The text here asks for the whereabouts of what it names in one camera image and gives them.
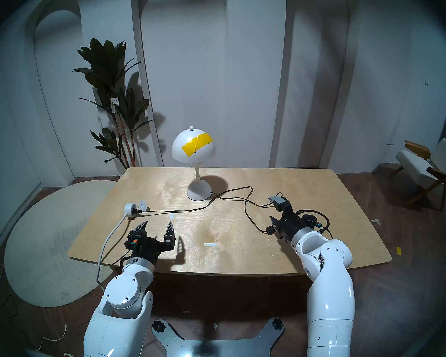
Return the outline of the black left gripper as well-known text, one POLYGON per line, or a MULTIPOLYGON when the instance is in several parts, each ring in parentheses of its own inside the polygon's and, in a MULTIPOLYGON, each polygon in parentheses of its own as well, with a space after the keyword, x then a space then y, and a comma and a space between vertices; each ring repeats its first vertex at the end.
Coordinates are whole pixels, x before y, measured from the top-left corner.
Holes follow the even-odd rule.
POLYGON ((156 265, 162 252, 172 251, 175 245, 175 233, 172 221, 169 221, 163 242, 148 237, 145 231, 148 221, 137 225, 131 230, 125 241, 125 247, 131 251, 132 258, 143 258, 152 265, 156 265))

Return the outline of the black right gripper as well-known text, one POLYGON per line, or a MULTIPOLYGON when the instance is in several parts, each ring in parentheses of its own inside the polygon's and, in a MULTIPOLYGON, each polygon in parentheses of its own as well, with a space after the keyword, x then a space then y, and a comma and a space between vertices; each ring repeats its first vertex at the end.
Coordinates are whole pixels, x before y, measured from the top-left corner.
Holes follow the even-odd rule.
POLYGON ((297 245, 300 239, 306 235, 306 222, 294 213, 292 207, 289 206, 289 201, 284 197, 272 196, 268 200, 274 205, 277 212, 282 213, 279 220, 269 216, 272 223, 272 226, 269 227, 269 235, 279 235, 279 239, 286 243, 297 245))

